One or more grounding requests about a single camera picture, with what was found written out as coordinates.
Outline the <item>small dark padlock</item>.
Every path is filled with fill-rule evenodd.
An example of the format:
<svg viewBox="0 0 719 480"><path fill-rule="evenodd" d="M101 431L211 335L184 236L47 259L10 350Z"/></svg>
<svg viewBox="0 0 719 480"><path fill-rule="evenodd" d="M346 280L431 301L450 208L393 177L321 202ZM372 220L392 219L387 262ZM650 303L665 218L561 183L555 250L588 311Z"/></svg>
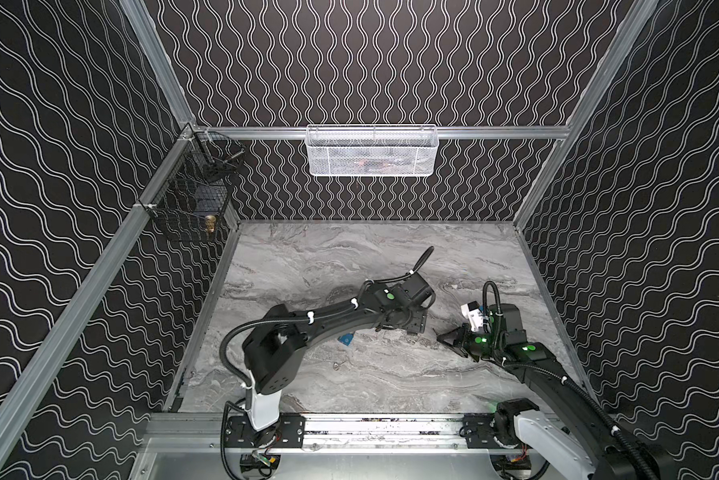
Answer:
<svg viewBox="0 0 719 480"><path fill-rule="evenodd" d="M353 340L353 337L354 337L353 333L347 333L347 334L341 335L338 338L338 341L345 346L349 346L349 344L351 344L351 342Z"/></svg>

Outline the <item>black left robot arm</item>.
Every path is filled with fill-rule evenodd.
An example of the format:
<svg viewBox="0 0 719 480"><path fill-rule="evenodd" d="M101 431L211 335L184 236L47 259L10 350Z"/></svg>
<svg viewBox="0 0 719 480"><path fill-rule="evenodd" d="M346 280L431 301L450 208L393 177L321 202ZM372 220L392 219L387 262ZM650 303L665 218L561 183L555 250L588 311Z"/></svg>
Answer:
<svg viewBox="0 0 719 480"><path fill-rule="evenodd" d="M279 304L263 318L227 332L219 343L219 361L242 383L244 413L253 430L279 422L281 391L295 380L310 348L358 330L425 331L437 296L421 268L433 252L433 246L427 248L401 276L363 281L349 300L303 311Z"/></svg>

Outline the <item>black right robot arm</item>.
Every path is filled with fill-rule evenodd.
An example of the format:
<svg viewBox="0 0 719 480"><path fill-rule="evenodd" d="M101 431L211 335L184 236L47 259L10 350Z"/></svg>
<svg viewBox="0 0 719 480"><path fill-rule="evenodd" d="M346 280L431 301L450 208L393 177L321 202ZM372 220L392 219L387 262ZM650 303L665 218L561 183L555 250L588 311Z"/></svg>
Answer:
<svg viewBox="0 0 719 480"><path fill-rule="evenodd" d="M663 446L637 439L569 376L557 356L531 341L521 310L485 282L481 300L461 307L465 322L437 341L462 358L489 362L535 392L561 420L554 426L531 400L497 404L493 439L529 446L567 479L675 479L677 462Z"/></svg>

